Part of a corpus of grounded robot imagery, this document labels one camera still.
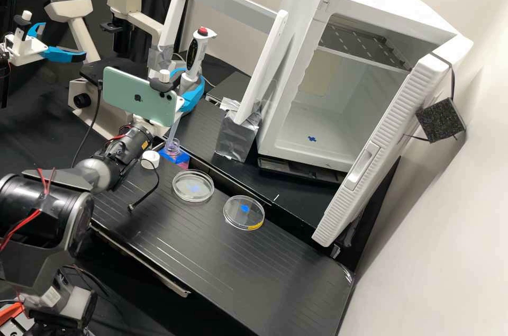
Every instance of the black cable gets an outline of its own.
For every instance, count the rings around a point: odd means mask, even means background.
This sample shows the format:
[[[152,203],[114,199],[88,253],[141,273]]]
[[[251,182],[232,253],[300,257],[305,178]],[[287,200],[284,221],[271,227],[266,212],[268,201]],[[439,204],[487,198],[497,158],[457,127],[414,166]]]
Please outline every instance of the black cable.
[[[148,196],[150,196],[150,195],[153,193],[153,191],[154,191],[154,190],[156,190],[156,189],[157,189],[157,187],[159,186],[160,177],[159,177],[159,174],[157,173],[157,170],[155,169],[155,165],[153,165],[153,163],[152,163],[150,160],[143,159],[143,161],[147,161],[147,162],[149,162],[150,164],[152,164],[153,171],[155,172],[155,174],[156,174],[156,176],[157,176],[157,182],[156,182],[155,186],[154,186],[152,189],[150,189],[148,192],[146,192],[146,193],[143,195],[143,197],[141,197],[141,198],[140,198],[139,200],[137,200],[135,203],[127,205],[127,209],[128,209],[129,211],[134,210],[134,208],[135,208],[136,206],[138,206],[139,204],[141,204],[141,202],[142,202],[145,198],[147,198]]]
[[[82,281],[85,282],[85,284],[88,286],[88,288],[92,289],[83,276],[83,274],[85,274],[87,277],[89,277],[91,280],[94,281],[94,283],[101,289],[101,291],[104,294],[106,294],[107,297],[109,297],[109,293],[107,292],[106,287],[102,284],[102,282],[99,280],[99,278],[97,278],[95,275],[93,275],[89,271],[82,269],[80,267],[77,267],[77,266],[73,266],[73,265],[65,265],[64,268],[75,270],[77,272],[77,274],[79,275],[79,277],[82,279]]]
[[[81,140],[81,144],[79,145],[76,153],[74,154],[74,157],[72,158],[72,163],[70,165],[71,168],[74,167],[74,164],[76,163],[76,159],[78,158],[78,155],[81,152],[81,148],[83,148],[83,144],[85,144],[85,141],[86,141],[88,135],[90,134],[92,127],[95,124],[95,120],[97,119],[97,115],[99,114],[99,107],[101,105],[101,95],[102,95],[102,84],[101,84],[101,81],[99,81],[98,86],[97,86],[97,107],[95,107],[94,118],[92,119],[92,122],[90,123],[90,127],[88,127],[88,130],[86,130],[85,136],[83,137],[83,140]]]
[[[0,301],[0,305],[4,305],[4,304],[14,304],[14,303],[21,303],[20,301],[16,300],[16,299],[6,299],[6,300],[1,300]]]
[[[107,301],[109,304],[111,304],[115,309],[116,311],[118,312],[118,314],[120,315],[120,317],[122,318],[122,321],[125,323],[125,324],[128,324],[127,320],[125,319],[125,316],[123,315],[123,312],[120,310],[120,308],[118,307],[118,305],[116,303],[113,302],[112,298],[110,297],[110,294],[108,293],[105,285],[100,281],[99,278],[97,278],[95,275],[93,275],[92,273],[90,273],[89,271],[85,270],[85,269],[82,269],[80,267],[77,267],[76,265],[65,265],[63,266],[63,268],[67,268],[67,269],[72,269],[74,270],[79,278],[81,278],[81,280],[83,281],[83,283],[85,283],[87,285],[87,287],[90,289],[90,290],[94,290],[91,285],[86,281],[85,277],[83,276],[83,274],[85,274],[87,277],[89,277],[91,280],[93,280],[93,282],[101,289],[101,291],[106,294],[107,297],[104,297],[104,296],[101,296],[99,295],[99,297],[105,301]]]
[[[453,69],[453,65],[451,64],[450,61],[442,58],[441,56],[438,56],[434,52],[430,52],[430,54],[433,55],[434,57],[436,57],[438,60],[446,63],[450,67],[450,69],[451,69],[451,95],[450,95],[450,99],[453,101],[453,97],[455,96],[455,71]]]
[[[429,139],[421,138],[421,137],[416,137],[416,136],[413,136],[413,135],[404,134],[404,136],[407,136],[407,137],[410,137],[410,138],[414,138],[414,139],[418,139],[418,140],[429,141]]]

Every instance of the petri dish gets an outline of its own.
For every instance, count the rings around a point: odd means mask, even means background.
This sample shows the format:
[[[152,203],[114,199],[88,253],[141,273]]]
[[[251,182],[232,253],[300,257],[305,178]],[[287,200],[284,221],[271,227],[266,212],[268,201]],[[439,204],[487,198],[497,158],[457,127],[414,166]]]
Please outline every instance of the petri dish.
[[[176,195],[187,202],[202,202],[209,199],[214,191],[212,178],[196,169],[179,172],[173,179]]]
[[[265,210],[255,199],[248,196],[233,196],[224,204],[224,217],[235,228],[255,230],[265,221]]]

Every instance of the microscope focus knob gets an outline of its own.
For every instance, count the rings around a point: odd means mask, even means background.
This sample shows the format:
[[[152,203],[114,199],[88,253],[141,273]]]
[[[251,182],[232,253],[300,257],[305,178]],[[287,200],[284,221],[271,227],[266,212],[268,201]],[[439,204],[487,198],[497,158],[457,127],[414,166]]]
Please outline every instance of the microscope focus knob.
[[[87,93],[75,95],[72,100],[74,101],[74,104],[77,108],[89,107],[92,104],[92,100]]]

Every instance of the blue clamp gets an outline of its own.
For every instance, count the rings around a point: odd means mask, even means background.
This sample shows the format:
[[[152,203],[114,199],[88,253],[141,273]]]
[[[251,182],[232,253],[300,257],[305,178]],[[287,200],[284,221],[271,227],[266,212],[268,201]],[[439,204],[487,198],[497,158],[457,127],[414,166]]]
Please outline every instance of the blue clamp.
[[[28,35],[37,37],[37,29],[46,23],[37,23],[28,29]],[[49,59],[52,62],[69,63],[69,62],[82,62],[86,59],[86,52],[68,51],[57,47],[48,47],[47,50],[39,54],[40,56]]]
[[[187,70],[186,68],[175,69],[171,72],[170,77],[172,77],[174,74],[178,72],[186,70]],[[196,107],[197,102],[199,102],[199,100],[203,96],[203,93],[205,92],[205,78],[203,78],[203,76],[199,76],[199,78],[201,79],[201,83],[199,84],[199,86],[197,86],[194,90],[186,91],[183,93],[182,98],[184,99],[185,102],[183,106],[180,108],[180,111],[182,112],[192,111],[192,109]]]

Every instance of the black platform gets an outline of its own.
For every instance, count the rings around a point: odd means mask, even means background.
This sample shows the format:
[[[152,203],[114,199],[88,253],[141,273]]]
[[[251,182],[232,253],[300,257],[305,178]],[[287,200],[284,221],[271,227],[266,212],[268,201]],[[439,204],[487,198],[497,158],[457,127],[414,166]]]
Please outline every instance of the black platform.
[[[152,171],[138,165],[117,192],[97,195],[95,224],[258,335],[335,335],[352,288],[341,265],[269,221],[251,232],[227,224],[219,190],[181,201],[171,187],[181,169],[162,159],[158,171],[159,188],[132,213]]]

